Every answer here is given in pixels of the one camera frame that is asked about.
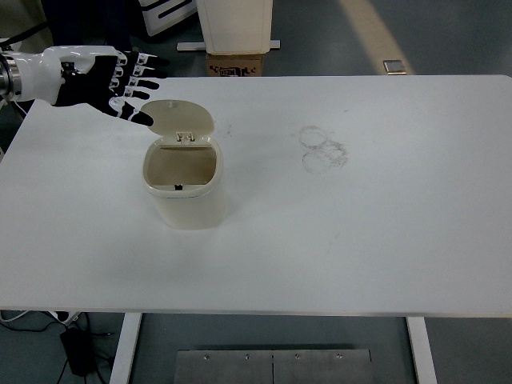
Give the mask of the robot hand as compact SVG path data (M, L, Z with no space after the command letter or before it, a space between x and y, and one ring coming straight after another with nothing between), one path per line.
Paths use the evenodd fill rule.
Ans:
M167 77L170 64L156 55L112 46L53 46L40 54L15 53L12 59L20 73L13 91L18 100L43 100L56 107L87 104L143 126L152 125L152 117L127 99L147 100L148 91Z

